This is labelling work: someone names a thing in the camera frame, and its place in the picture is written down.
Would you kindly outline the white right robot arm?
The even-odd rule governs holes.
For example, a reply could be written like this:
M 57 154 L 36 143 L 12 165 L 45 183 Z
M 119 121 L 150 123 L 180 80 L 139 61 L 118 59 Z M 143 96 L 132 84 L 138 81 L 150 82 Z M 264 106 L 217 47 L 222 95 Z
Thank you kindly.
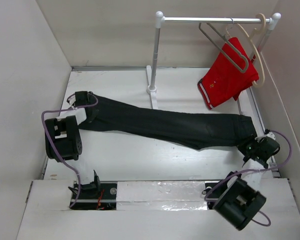
M 229 173 L 227 180 L 216 189 L 219 196 L 212 209 L 241 231 L 266 203 L 266 197 L 259 192 L 262 170 L 268 169 L 267 161 L 279 152 L 280 144 L 267 135 L 252 136 L 237 148 L 243 154 L 245 164 L 252 162 L 256 166 L 252 171 Z

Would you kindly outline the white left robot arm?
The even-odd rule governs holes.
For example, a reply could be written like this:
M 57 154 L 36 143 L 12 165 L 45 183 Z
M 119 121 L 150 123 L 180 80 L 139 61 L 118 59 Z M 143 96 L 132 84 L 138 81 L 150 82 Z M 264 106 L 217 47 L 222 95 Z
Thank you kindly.
M 70 190 L 78 199 L 82 191 L 79 170 L 67 163 L 77 161 L 82 154 L 83 145 L 79 125 L 91 122 L 97 115 L 95 108 L 99 103 L 91 91 L 77 91 L 67 100 L 68 108 L 60 110 L 45 110 L 41 113 L 41 123 L 45 137 L 45 151 L 49 159 L 62 163 L 74 172 L 77 178 L 75 187 Z

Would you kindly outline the black trousers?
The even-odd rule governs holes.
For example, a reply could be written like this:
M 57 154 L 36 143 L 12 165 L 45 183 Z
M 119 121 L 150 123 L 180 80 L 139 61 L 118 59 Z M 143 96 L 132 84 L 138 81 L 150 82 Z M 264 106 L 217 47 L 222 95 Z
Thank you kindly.
M 252 118 L 240 114 L 185 113 L 137 107 L 98 96 L 92 121 L 79 129 L 120 131 L 176 143 L 194 150 L 234 147 L 256 137 Z

